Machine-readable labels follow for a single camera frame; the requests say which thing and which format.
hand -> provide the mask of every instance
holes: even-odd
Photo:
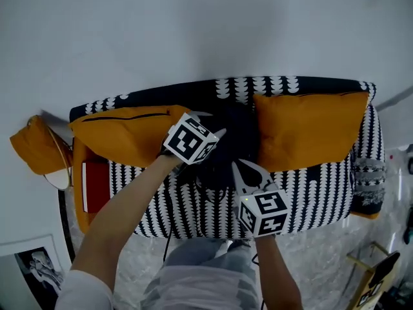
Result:
[[[260,240],[260,241],[275,240],[276,239],[276,234],[274,233],[274,234],[269,234],[269,235],[264,235],[264,236],[256,236],[254,239],[255,239],[255,241],[257,241],[257,240]]]
[[[183,161],[175,155],[160,155],[158,160],[161,160],[170,170],[183,163]]]

gray pants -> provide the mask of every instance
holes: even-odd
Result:
[[[245,245],[233,247],[227,253],[215,257],[224,240],[210,238],[192,238],[174,249],[166,259],[164,266],[201,265],[217,267],[246,274],[255,281],[255,271],[251,268],[250,248]]]

white sleeve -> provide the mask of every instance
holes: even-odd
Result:
[[[55,310],[113,310],[113,294],[100,279],[86,272],[69,271]]]

person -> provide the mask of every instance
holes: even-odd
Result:
[[[113,309],[119,254],[158,187],[179,163],[175,156],[159,156],[99,211],[66,275],[55,309]],[[250,248],[237,240],[227,253],[215,257],[224,242],[193,238],[174,249],[148,285],[140,308],[259,309]],[[255,242],[267,309],[302,309],[299,289],[275,238],[263,236]]]

white wall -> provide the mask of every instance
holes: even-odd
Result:
[[[413,94],[379,111],[386,149],[413,143]]]
[[[247,75],[374,81],[380,103],[413,85],[412,11],[413,0],[0,0],[0,243],[52,233],[64,257],[56,191],[8,142],[32,114],[67,119],[122,92]]]

